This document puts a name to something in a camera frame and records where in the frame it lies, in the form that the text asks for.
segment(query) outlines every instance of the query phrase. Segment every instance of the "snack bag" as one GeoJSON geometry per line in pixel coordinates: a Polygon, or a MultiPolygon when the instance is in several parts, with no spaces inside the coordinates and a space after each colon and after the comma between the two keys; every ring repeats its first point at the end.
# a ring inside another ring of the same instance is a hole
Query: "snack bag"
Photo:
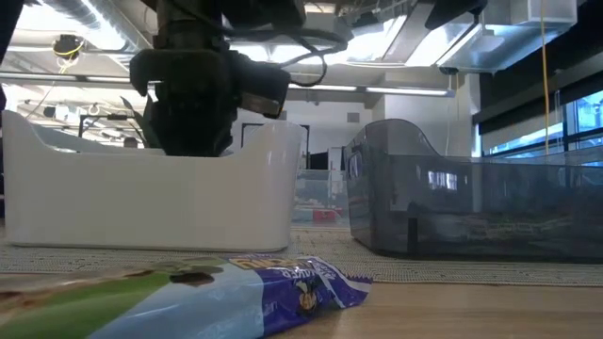
{"type": "Polygon", "coordinates": [[[202,257],[0,280],[0,338],[257,338],[364,301],[371,281],[317,257],[202,257]]]}

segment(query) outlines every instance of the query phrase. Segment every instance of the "wooden table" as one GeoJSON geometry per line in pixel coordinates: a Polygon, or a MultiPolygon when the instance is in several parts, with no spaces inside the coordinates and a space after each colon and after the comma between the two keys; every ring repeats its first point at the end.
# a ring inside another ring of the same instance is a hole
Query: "wooden table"
{"type": "Polygon", "coordinates": [[[358,307],[276,338],[603,338],[603,289],[375,283],[358,307]]]}

